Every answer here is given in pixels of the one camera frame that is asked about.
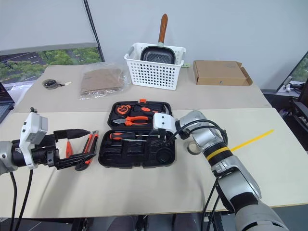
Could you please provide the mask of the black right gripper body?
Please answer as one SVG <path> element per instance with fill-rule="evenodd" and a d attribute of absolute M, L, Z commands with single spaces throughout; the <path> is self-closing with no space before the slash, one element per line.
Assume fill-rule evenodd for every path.
<path fill-rule="evenodd" d="M 158 129 L 158 146 L 171 146 L 174 145 L 175 137 L 174 134 L 170 131 L 167 131 L 166 129 L 159 128 Z"/>

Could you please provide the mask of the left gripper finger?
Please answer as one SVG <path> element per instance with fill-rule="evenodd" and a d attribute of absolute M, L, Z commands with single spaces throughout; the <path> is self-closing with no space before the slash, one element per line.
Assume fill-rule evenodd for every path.
<path fill-rule="evenodd" d="M 61 139 L 77 139 L 90 134 L 90 131 L 84 129 L 64 129 L 53 132 L 56 140 Z"/>
<path fill-rule="evenodd" d="M 59 159 L 56 162 L 56 168 L 57 170 L 60 170 L 68 167 L 73 167 L 92 159 L 95 155 L 95 153 L 74 154 L 69 156 L 68 158 Z"/>

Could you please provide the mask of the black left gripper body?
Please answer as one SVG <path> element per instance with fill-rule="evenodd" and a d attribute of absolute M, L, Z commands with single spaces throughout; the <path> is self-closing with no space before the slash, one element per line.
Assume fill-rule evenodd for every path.
<path fill-rule="evenodd" d="M 31 149 L 31 155 L 35 164 L 43 164 L 49 167 L 59 166 L 59 150 L 56 148 L 56 139 L 53 134 L 46 135 L 40 144 L 35 144 Z"/>

